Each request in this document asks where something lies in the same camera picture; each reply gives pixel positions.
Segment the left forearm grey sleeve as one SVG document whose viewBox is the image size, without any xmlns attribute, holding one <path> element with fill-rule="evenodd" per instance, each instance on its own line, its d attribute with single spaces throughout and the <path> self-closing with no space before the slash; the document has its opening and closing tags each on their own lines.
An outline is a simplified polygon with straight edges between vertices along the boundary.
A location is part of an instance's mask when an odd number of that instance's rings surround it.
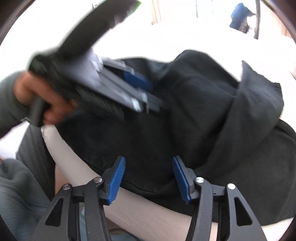
<svg viewBox="0 0 296 241">
<path fill-rule="evenodd" d="M 29 114 L 29 108 L 22 105 L 13 92 L 15 82 L 21 72 L 15 72 L 1 81 L 0 136 L 4 137 L 12 128 L 19 125 Z"/>
</svg>

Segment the left hand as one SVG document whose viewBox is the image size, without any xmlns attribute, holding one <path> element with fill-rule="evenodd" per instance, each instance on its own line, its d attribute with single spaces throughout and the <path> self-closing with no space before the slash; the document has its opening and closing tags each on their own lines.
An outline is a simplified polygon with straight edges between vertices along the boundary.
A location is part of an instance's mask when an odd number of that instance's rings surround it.
<svg viewBox="0 0 296 241">
<path fill-rule="evenodd" d="M 64 99 L 50 87 L 46 80 L 29 71 L 22 72 L 16 79 L 13 92 L 19 103 L 26 107 L 31 106 L 36 96 L 50 105 L 43 115 L 42 121 L 45 125 L 57 124 L 77 107 L 74 100 Z"/>
</svg>

